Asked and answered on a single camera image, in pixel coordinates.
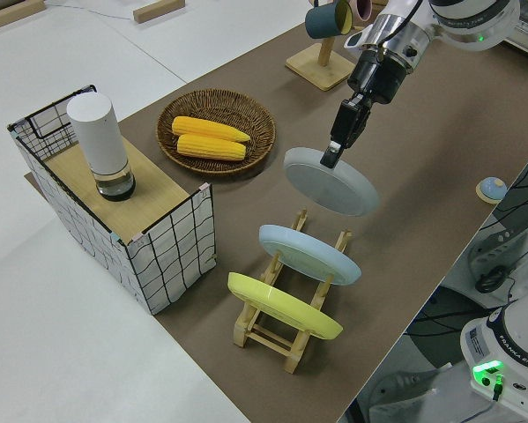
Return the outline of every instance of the wooden block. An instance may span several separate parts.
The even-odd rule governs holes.
[[[137,181],[132,196],[125,201],[108,201],[99,194],[79,145],[72,145],[52,156],[46,164],[110,230],[128,244],[134,235],[189,195],[126,139],[124,145]]]
[[[0,10],[0,27],[45,9],[44,0],[25,0],[13,6],[5,7]]]
[[[159,0],[132,12],[139,24],[185,7],[185,0]]]
[[[289,57],[286,66],[321,90],[328,91],[350,76],[354,63],[332,51],[330,60],[322,66],[318,62],[321,47],[322,45],[317,43],[305,48],[300,53]]]

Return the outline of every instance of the white cylinder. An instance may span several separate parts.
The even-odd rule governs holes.
[[[111,100],[101,93],[82,93],[70,100],[67,112],[92,172],[121,172],[128,158]]]

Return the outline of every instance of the light blue plate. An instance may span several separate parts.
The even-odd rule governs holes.
[[[263,225],[259,239],[270,256],[279,252],[280,262],[321,282],[332,275],[333,285],[350,285],[361,276],[358,265],[344,253],[294,229]]]

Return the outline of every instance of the plate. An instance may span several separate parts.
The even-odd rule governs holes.
[[[240,273],[228,274],[228,289],[267,315],[298,330],[308,331],[314,337],[334,339],[343,329],[334,319],[306,302]]]
[[[242,161],[209,160],[187,157],[177,152],[177,138],[172,122],[177,116],[224,123],[250,135],[246,159]],[[201,174],[238,174],[258,163],[275,142],[275,122],[270,113],[250,97],[224,89],[194,91],[178,97],[161,112],[156,138],[161,150],[174,162]]]
[[[324,282],[333,276],[333,285],[351,285],[361,276],[356,263],[331,245],[289,227],[263,225],[259,240],[270,256],[291,269]]]
[[[363,174],[339,160],[330,169],[320,164],[323,152],[306,147],[287,151],[283,168],[302,194],[333,212],[363,216],[379,205],[376,189]]]

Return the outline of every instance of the yellow plate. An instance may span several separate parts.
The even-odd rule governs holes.
[[[298,330],[321,339],[334,339],[342,326],[325,313],[264,282],[240,273],[228,273],[228,289],[242,301]]]

